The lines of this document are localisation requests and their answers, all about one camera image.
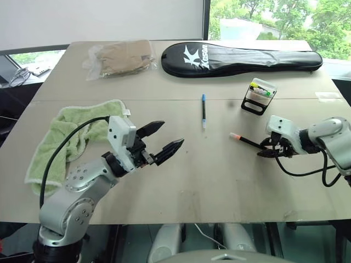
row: white wall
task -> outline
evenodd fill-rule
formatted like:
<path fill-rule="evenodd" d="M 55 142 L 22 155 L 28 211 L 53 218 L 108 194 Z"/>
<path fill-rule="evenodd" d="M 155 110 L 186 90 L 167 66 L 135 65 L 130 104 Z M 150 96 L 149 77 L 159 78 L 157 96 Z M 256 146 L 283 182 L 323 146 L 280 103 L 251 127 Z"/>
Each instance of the white wall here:
<path fill-rule="evenodd" d="M 0 0 L 0 50 L 202 37 L 203 0 Z"/>

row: logo on bag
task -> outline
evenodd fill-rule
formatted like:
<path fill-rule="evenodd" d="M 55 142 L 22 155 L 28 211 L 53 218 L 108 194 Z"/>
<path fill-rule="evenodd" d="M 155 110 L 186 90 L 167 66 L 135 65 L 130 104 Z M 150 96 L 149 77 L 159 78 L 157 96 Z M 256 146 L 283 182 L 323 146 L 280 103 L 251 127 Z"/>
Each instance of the logo on bag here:
<path fill-rule="evenodd" d="M 210 69 L 210 64 L 208 63 L 208 49 L 207 49 L 206 44 L 202 45 L 202 58 L 200 58 L 200 56 L 199 56 L 199 50 L 197 50 L 195 53 L 191 54 L 188 51 L 188 47 L 186 45 L 185 45 L 184 55 L 186 56 L 186 58 L 184 58 L 185 63 L 189 63 L 189 64 L 195 65 L 197 67 L 199 67 L 199 65 L 201 63 L 201 66 L 203 66 L 207 69 Z"/>

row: window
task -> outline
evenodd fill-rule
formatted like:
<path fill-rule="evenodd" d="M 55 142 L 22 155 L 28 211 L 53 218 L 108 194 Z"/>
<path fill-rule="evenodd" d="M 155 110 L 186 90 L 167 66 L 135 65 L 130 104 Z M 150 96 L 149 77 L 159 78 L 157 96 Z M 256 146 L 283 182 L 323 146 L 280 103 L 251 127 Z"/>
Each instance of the window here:
<path fill-rule="evenodd" d="M 28 67 L 30 71 L 35 69 L 53 69 L 59 62 L 65 50 L 53 50 L 43 52 L 31 52 L 13 54 L 10 57 L 22 68 Z"/>
<path fill-rule="evenodd" d="M 306 40 L 323 58 L 351 60 L 351 0 L 211 0 L 208 39 Z"/>

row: plastic bag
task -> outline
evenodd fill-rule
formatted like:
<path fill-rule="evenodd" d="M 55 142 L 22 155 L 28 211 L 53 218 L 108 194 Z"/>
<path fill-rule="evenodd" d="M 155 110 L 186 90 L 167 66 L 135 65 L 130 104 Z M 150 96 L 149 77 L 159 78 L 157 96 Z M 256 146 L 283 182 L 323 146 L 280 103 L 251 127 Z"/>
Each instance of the plastic bag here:
<path fill-rule="evenodd" d="M 148 40 L 95 45 L 88 55 L 89 60 L 83 63 L 83 68 L 89 69 L 87 80 L 133 75 L 158 68 Z"/>

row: green towel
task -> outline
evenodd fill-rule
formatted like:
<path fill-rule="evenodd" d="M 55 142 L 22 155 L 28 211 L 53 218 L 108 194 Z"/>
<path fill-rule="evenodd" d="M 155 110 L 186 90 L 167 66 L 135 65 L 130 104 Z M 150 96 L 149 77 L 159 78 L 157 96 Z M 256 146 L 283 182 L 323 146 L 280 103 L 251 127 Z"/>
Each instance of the green towel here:
<path fill-rule="evenodd" d="M 53 119 L 49 132 L 38 145 L 28 167 L 25 183 L 31 184 L 35 194 L 40 194 L 41 182 L 45 167 L 61 142 L 80 124 L 102 116 L 125 117 L 126 110 L 120 100 L 110 100 L 102 104 L 88 107 L 66 107 L 60 110 Z M 66 162 L 77 159 L 86 148 L 87 141 L 107 142 L 107 122 L 93 122 L 77 132 L 56 155 L 48 174 L 45 194 L 51 195 L 62 186 L 66 174 Z"/>

